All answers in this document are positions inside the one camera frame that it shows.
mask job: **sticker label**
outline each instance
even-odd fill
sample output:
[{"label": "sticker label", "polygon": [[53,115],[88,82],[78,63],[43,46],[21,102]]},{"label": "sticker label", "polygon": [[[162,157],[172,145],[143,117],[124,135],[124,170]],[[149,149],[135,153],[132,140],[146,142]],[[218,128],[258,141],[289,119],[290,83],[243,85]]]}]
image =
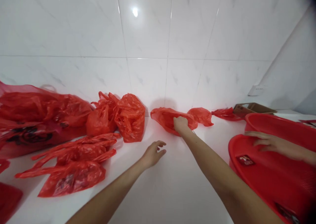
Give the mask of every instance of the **sticker label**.
[{"label": "sticker label", "polygon": [[240,164],[242,164],[243,166],[250,166],[250,165],[254,165],[256,164],[253,160],[250,159],[249,156],[247,155],[242,155],[242,156],[238,156],[236,157],[237,160],[239,161]]},{"label": "sticker label", "polygon": [[275,205],[277,207],[278,212],[282,216],[284,216],[287,220],[289,220],[292,224],[300,224],[300,221],[298,220],[298,218],[295,216],[295,214],[292,211],[282,207],[278,203],[275,203]]}]

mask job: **black print on bag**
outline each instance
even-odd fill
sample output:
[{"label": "black print on bag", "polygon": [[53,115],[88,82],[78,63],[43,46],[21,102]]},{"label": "black print on bag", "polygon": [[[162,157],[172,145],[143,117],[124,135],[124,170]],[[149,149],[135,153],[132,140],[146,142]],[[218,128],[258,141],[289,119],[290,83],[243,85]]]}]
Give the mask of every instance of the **black print on bag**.
[{"label": "black print on bag", "polygon": [[7,142],[15,142],[16,145],[28,145],[29,143],[46,142],[53,137],[52,133],[36,134],[36,126],[15,128],[12,129],[12,132],[15,133],[15,135],[7,139]]}]

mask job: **hand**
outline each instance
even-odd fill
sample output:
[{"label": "hand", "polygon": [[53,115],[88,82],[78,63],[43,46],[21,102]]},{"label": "hand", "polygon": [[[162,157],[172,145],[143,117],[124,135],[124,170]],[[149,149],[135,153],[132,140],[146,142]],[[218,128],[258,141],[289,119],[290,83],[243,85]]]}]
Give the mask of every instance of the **hand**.
[{"label": "hand", "polygon": [[174,117],[173,118],[173,126],[174,126],[174,129],[180,133],[186,129],[189,129],[188,127],[188,120],[184,117]]},{"label": "hand", "polygon": [[140,163],[144,166],[145,169],[148,169],[157,164],[157,162],[166,154],[166,150],[159,151],[159,147],[165,146],[166,143],[163,141],[153,142],[145,151],[144,155],[139,160]]},{"label": "hand", "polygon": [[307,161],[313,153],[312,151],[304,147],[301,147],[299,145],[296,145],[294,143],[291,143],[287,140],[284,140],[273,135],[254,131],[245,132],[245,135],[260,138],[256,140],[253,143],[253,145],[266,145],[264,148],[261,149],[261,151],[277,152],[293,160]]}]

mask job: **right hand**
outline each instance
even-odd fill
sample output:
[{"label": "right hand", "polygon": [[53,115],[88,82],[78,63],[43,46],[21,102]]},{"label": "right hand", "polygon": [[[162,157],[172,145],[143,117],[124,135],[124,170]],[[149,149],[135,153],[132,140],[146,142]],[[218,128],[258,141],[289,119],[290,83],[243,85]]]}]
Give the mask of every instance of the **right hand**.
[{"label": "right hand", "polygon": [[261,151],[277,152],[293,160],[305,160],[309,155],[309,152],[311,152],[304,147],[291,143],[277,136],[254,131],[245,132],[245,135],[260,138],[256,140],[253,145],[266,145],[261,149]]},{"label": "right hand", "polygon": [[174,129],[180,133],[182,132],[183,130],[186,130],[188,129],[188,120],[184,117],[181,117],[179,116],[178,118],[174,117],[173,118],[173,126],[174,126]]}]

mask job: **forearm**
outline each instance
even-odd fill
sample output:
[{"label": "forearm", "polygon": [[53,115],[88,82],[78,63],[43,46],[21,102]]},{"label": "forearm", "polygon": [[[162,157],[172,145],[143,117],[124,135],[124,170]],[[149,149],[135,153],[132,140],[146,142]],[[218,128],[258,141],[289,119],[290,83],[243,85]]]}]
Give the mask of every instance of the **forearm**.
[{"label": "forearm", "polygon": [[189,130],[180,132],[180,135],[235,224],[282,223],[279,217],[205,142]]},{"label": "forearm", "polygon": [[136,162],[86,203],[66,224],[106,224],[145,167]]},{"label": "forearm", "polygon": [[233,193],[238,189],[242,180],[216,152],[190,130],[184,131],[180,135],[191,150],[201,171],[218,194]]},{"label": "forearm", "polygon": [[302,160],[306,162],[307,164],[310,164],[316,167],[316,153],[315,152],[305,149]]}]

